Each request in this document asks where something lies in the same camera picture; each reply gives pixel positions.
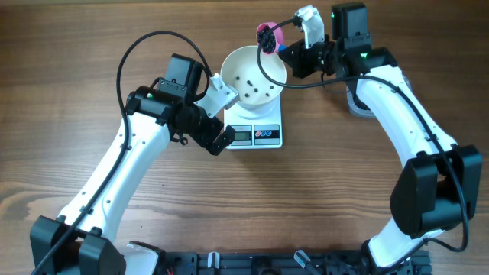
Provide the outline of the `pink scoop blue handle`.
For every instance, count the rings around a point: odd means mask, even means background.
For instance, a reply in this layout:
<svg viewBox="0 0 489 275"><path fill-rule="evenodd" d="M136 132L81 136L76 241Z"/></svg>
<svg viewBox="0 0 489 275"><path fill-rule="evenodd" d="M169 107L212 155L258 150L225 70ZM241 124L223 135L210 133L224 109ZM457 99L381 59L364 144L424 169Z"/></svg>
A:
<svg viewBox="0 0 489 275"><path fill-rule="evenodd" d="M263 23L263 24L260 24L258 27L257 27L257 31L262 28L264 25L268 25L271 28L275 27L277 24L274 23L274 22L267 22L267 23ZM279 27L277 29L275 29L273 31L274 33L274 36L275 36L275 39L276 39L276 48L275 48L275 51L274 53L279 53L282 49L285 48L285 38L284 38L284 35L283 35L283 32L282 32L282 29Z"/></svg>

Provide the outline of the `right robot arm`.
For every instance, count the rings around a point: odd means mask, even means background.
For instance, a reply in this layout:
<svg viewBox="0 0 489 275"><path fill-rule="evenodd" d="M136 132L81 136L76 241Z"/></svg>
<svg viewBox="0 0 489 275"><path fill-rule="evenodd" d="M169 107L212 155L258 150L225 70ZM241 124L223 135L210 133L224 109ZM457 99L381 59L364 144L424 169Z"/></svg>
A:
<svg viewBox="0 0 489 275"><path fill-rule="evenodd" d="M443 232L456 227L467 244L483 163L478 149L446 134L419 103L391 52L373 47L363 3L334 5L331 19L327 34L316 8L300 8L292 23L304 37L279 55L295 77L320 72L322 86L345 83L351 113L375 117L400 158L391 220L366 244L372 271L400 269L423 245L439 243Z"/></svg>

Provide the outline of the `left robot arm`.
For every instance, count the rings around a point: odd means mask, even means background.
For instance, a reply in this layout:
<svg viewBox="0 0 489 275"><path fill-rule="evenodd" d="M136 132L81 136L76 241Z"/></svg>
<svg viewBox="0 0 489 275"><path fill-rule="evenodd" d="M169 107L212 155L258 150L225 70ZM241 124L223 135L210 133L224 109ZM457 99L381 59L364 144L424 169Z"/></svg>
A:
<svg viewBox="0 0 489 275"><path fill-rule="evenodd" d="M35 274L159 272L163 250L132 241L120 251L114 242L134 192L170 143L192 138L217 156L233 141L235 130L216 115L238 100L238 91L215 74L197 94L203 70L174 54L163 78L129 94L118 135L85 186L55 219L41 216L32 226Z"/></svg>

